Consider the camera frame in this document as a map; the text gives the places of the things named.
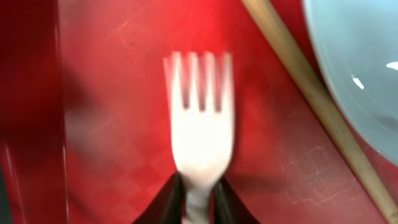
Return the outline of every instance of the wooden chopstick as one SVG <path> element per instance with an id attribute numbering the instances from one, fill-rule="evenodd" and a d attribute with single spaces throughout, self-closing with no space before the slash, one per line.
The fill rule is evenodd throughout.
<path id="1" fill-rule="evenodd" d="M 272 4 L 268 0 L 242 2 L 384 218 L 398 224 L 396 203 Z"/>

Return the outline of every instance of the scratch mark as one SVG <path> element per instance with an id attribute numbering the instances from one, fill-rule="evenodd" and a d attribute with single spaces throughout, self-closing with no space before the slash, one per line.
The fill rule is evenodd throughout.
<path id="1" fill-rule="evenodd" d="M 106 125 L 110 124 L 112 122 L 112 118 L 110 118 L 109 120 L 105 121 L 103 124 L 101 124 L 98 128 L 94 129 L 91 133 L 90 136 L 94 135 L 95 133 L 97 133 L 99 130 L 101 130 L 103 127 L 105 127 Z"/>
<path id="2" fill-rule="evenodd" d="M 119 32 L 123 27 L 125 27 L 133 18 L 135 18 L 138 14 L 144 12 L 149 6 L 153 5 L 154 2 L 152 1 L 150 4 L 140 8 L 137 10 L 134 14 L 132 14 L 123 24 L 118 26 L 115 30 L 111 32 L 111 34 L 106 38 L 106 41 L 108 41 L 115 33 Z"/>
<path id="3" fill-rule="evenodd" d="M 342 194 L 342 193 L 344 193 L 344 192 L 347 192 L 347 191 L 349 191 L 349 190 L 350 190 L 350 188 L 344 189 L 344 190 L 342 190 L 342 191 L 340 191 L 340 192 L 337 192 L 337 193 L 335 193 L 335 194 L 333 194 L 332 196 L 327 197 L 327 198 L 325 198 L 325 197 L 322 196 L 319 192 L 317 192 L 316 190 L 314 190 L 314 192 L 315 192 L 317 195 L 319 195 L 321 198 L 323 198 L 323 199 L 320 200 L 319 202 L 314 201 L 313 198 L 305 198 L 305 199 L 300 199 L 300 200 L 291 201 L 290 196 L 289 196 L 289 194 L 288 194 L 286 191 L 285 191 L 285 194 L 286 194 L 288 200 L 290 201 L 290 203 L 291 203 L 292 205 L 296 205 L 296 204 L 298 204 L 298 203 L 303 203 L 303 202 L 310 202 L 311 204 L 313 204 L 313 205 L 319 207 L 321 203 L 326 202 L 326 201 L 329 201 L 329 200 L 332 200 L 333 198 L 337 197 L 338 195 L 340 195 L 340 194 Z"/>
<path id="4" fill-rule="evenodd" d="M 284 189 L 284 194 L 285 194 L 285 196 L 286 196 L 287 200 L 288 200 L 290 203 L 294 203 L 294 202 L 296 202 L 295 200 L 291 199 L 291 196 L 290 196 L 290 194 L 289 194 L 289 193 L 287 193 L 286 189 Z"/>
<path id="5" fill-rule="evenodd" d="M 116 122 L 116 118 L 115 118 L 115 117 L 116 117 L 116 115 L 114 115 L 114 116 L 109 120 L 109 122 L 111 122 L 111 124 L 114 125 L 114 127 L 116 128 L 116 130 L 119 131 L 119 133 L 121 134 L 121 136 L 122 136 L 124 139 L 129 139 L 130 136 L 126 135 L 126 133 L 123 131 L 123 129 L 122 129 L 120 123 Z"/>
<path id="6" fill-rule="evenodd" d="M 308 150 L 307 152 L 305 152 L 303 155 L 301 155 L 298 159 L 291 161 L 291 164 L 296 164 L 299 163 L 300 161 L 302 161 L 303 159 L 307 158 L 311 153 L 313 153 L 316 150 L 323 150 L 321 146 L 316 146 L 310 150 Z"/>
<path id="7" fill-rule="evenodd" d="M 323 179 L 320 179 L 321 182 L 321 186 L 323 187 L 323 189 L 325 189 L 325 192 L 327 193 L 327 195 L 330 195 L 330 189 L 328 187 L 326 187 L 325 182 L 323 181 Z"/>
<path id="8" fill-rule="evenodd" d="M 313 165 L 314 168 L 315 168 L 315 173 L 314 173 L 314 175 L 319 174 L 319 169 L 318 169 L 317 165 L 315 165 L 315 163 L 313 162 L 313 159 L 312 159 L 311 157 L 310 157 L 310 161 L 311 161 L 312 165 Z"/>
<path id="9" fill-rule="evenodd" d="M 323 170 L 321 170 L 321 171 L 314 172 L 314 173 L 312 173 L 312 174 L 310 174 L 310 175 L 307 175 L 306 177 L 300 179 L 299 182 L 305 182 L 306 180 L 309 180 L 309 179 L 311 179 L 311 178 L 313 178 L 313 177 L 315 177 L 315 176 L 317 176 L 317 175 L 322 175 L 323 173 L 329 171 L 331 168 L 332 168 L 332 167 L 328 167 L 328 168 L 323 169 Z"/>
<path id="10" fill-rule="evenodd" d="M 325 149 L 321 146 L 317 146 L 316 148 L 319 148 L 319 150 L 321 150 L 321 152 L 323 153 L 323 155 L 325 155 L 326 159 L 329 160 L 329 156 L 328 154 L 325 152 Z"/>

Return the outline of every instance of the fork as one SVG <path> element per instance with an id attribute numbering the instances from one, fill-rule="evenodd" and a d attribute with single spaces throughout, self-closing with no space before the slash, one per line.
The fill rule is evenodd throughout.
<path id="1" fill-rule="evenodd" d="M 230 54 L 224 54 L 221 66 L 215 56 L 205 53 L 199 66 L 196 53 L 188 55 L 188 106 L 183 104 L 183 58 L 175 52 L 165 64 L 170 65 L 170 123 L 174 162 L 186 189 L 185 222 L 209 223 L 208 205 L 212 188 L 225 173 L 232 157 L 234 141 L 233 69 Z M 216 74 L 221 72 L 220 105 L 216 109 Z M 200 108 L 198 81 L 206 76 L 205 108 Z"/>

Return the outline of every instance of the red table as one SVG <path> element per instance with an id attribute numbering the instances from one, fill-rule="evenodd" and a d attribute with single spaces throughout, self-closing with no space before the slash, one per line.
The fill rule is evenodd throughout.
<path id="1" fill-rule="evenodd" d="M 32 46 L 0 57 L 29 65 L 5 67 L 19 78 L 0 80 L 12 105 L 0 110 L 1 152 L 16 223 L 129 223 L 145 209 L 175 170 L 162 67 L 174 50 L 233 54 L 227 176 L 262 223 L 384 223 L 239 0 L 59 0 L 62 78 L 53 2 L 43 2 L 10 4 L 41 29 L 8 26 L 0 39 Z M 272 3 L 317 68 L 301 2 Z M 398 169 L 362 145 L 398 201 Z"/>

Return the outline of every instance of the light blue bowl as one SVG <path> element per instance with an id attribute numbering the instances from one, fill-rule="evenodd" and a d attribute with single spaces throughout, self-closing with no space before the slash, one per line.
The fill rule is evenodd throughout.
<path id="1" fill-rule="evenodd" d="M 323 76 L 354 129 L 398 164 L 398 0 L 306 0 Z"/>

